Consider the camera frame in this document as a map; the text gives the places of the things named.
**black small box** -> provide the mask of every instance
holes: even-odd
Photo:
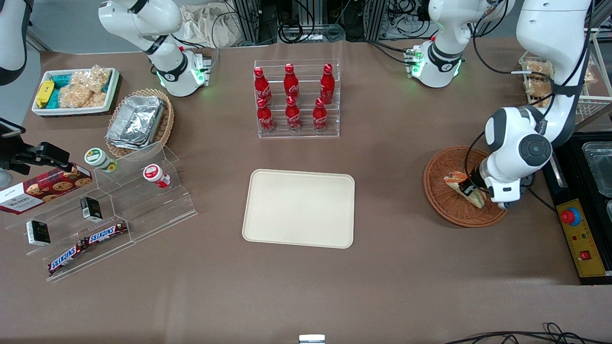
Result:
[[[28,229],[28,242],[30,245],[46,246],[51,243],[46,223],[32,220],[26,223],[26,228]]]
[[[102,211],[100,210],[100,202],[93,198],[83,197],[81,198],[81,210],[83,211],[83,218],[91,222],[102,221]]]

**yellow control panel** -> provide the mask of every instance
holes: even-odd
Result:
[[[606,276],[602,258],[597,251],[578,199],[557,206],[557,212],[578,275],[580,277]]]

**emergency stop button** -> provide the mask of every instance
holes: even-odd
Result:
[[[580,213],[578,212],[578,210],[576,208],[567,208],[566,210],[562,211],[561,214],[561,221],[563,223],[567,223],[570,226],[577,226],[580,223]]]

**cookie box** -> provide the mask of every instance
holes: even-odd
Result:
[[[0,210],[21,214],[92,182],[91,173],[72,163],[72,171],[54,168],[0,193]]]
[[[53,118],[53,117],[77,117],[77,116],[95,116],[101,114],[110,114],[110,108],[113,105],[116,91],[119,89],[120,75],[119,71],[115,68],[108,68],[111,70],[111,76],[108,83],[108,90],[106,92],[106,99],[104,104],[100,107],[93,108],[58,108],[58,109],[45,109],[41,108],[36,104],[36,99],[32,103],[32,112],[39,115],[40,117]],[[50,70],[43,74],[42,80],[40,81],[40,89],[42,83],[46,80],[52,80],[55,75],[67,75],[74,72],[81,72],[90,70],[86,69],[66,69],[66,70]]]

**aluminum foil container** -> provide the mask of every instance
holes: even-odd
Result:
[[[132,95],[119,108],[106,139],[116,147],[139,149],[153,140],[164,102],[153,96]]]

